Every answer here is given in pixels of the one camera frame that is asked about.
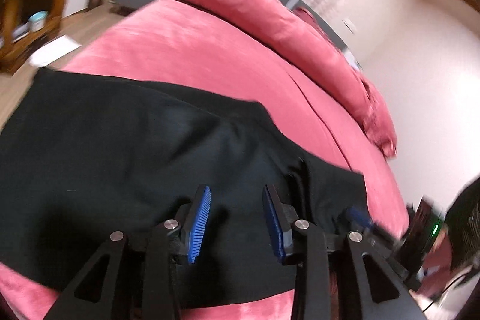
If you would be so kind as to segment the white paper sheet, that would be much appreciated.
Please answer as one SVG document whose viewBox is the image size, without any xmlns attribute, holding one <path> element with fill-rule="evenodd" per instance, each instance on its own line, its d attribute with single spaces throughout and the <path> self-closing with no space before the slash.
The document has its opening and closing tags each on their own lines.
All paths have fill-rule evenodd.
<svg viewBox="0 0 480 320">
<path fill-rule="evenodd" d="M 63 35 L 33 52 L 28 58 L 28 63 L 33 67 L 46 67 L 79 48 L 80 44 L 77 41 Z"/>
</svg>

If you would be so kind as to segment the pink folded duvet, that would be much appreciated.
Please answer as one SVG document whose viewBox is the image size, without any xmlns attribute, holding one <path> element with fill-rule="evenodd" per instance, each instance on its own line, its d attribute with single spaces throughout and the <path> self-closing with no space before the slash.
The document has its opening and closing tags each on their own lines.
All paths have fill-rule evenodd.
<svg viewBox="0 0 480 320">
<path fill-rule="evenodd" d="M 397 135 L 383 96 L 305 9 L 294 13 L 280 0 L 180 1 L 226 20 L 292 63 L 354 118 L 385 157 L 395 157 Z"/>
</svg>

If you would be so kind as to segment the black pants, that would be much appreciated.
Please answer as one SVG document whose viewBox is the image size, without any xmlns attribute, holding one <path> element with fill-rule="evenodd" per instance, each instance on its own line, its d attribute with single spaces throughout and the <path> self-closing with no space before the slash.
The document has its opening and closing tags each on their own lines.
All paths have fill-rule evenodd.
<svg viewBox="0 0 480 320">
<path fill-rule="evenodd" d="M 149 231 L 205 184 L 211 214 L 181 305 L 257 301 L 295 283 L 273 255 L 263 188 L 337 234 L 344 210 L 366 208 L 364 182 L 287 139 L 256 102 L 42 69 L 1 132 L 1 262 L 63 290 L 111 232 Z"/>
</svg>

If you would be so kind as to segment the pink bed sheet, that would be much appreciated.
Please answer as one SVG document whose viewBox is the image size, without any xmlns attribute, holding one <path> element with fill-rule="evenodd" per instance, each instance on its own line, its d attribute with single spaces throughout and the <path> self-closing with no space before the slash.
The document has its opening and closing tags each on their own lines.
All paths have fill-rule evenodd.
<svg viewBox="0 0 480 320">
<path fill-rule="evenodd" d="M 397 136 L 382 95 L 318 28 L 313 72 L 256 38 L 179 1 L 155 2 L 122 19 L 66 65 L 67 71 L 169 82 L 260 102 L 291 140 L 364 175 L 373 218 L 395 235 L 407 212 L 388 166 Z"/>
</svg>

